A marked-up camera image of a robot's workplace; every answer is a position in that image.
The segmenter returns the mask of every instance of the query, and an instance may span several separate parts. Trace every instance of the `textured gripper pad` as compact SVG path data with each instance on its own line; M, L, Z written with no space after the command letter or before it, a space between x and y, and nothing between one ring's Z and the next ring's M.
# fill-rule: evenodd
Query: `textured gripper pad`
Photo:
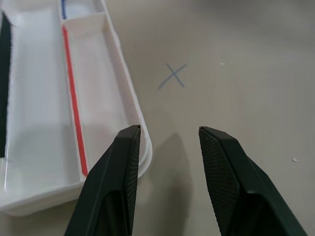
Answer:
M240 194L240 187L219 143L204 130L199 131L208 192L222 236L228 232Z

